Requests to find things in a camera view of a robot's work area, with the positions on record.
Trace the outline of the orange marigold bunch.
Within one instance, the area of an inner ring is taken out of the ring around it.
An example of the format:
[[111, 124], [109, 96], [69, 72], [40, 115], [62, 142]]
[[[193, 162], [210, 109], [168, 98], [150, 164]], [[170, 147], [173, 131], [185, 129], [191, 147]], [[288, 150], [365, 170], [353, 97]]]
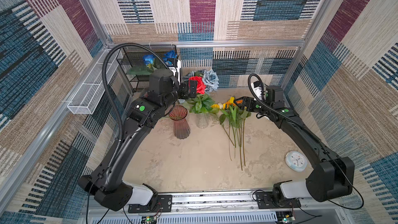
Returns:
[[228, 121], [228, 136], [234, 148], [239, 148], [239, 158], [242, 164], [246, 163], [244, 151], [244, 127], [246, 115], [243, 99], [231, 97], [226, 103], [226, 120]]

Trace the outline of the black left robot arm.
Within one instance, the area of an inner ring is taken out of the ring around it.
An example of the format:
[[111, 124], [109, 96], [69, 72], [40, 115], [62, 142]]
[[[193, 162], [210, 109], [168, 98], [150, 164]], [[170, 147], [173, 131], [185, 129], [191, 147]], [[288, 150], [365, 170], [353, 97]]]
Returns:
[[78, 185], [107, 209], [119, 211], [126, 205], [141, 205], [153, 211], [158, 205], [158, 192], [147, 184], [124, 182], [124, 173], [142, 141], [167, 115], [167, 109], [179, 99], [196, 97], [197, 86], [194, 80], [180, 83], [168, 69], [153, 72], [149, 87], [132, 102], [111, 149], [90, 175], [78, 180]]

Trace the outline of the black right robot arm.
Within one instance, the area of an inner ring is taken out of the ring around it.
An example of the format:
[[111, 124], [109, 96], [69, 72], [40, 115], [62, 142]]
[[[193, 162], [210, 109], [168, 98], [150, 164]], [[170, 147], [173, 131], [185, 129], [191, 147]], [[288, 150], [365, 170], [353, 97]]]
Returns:
[[274, 202], [281, 205], [297, 198], [324, 202], [350, 195], [354, 162], [328, 148], [307, 128], [294, 109], [286, 107], [280, 87], [257, 87], [251, 93], [251, 97], [238, 98], [234, 103], [241, 110], [267, 117], [296, 143], [313, 168], [304, 180], [276, 183], [273, 186]]

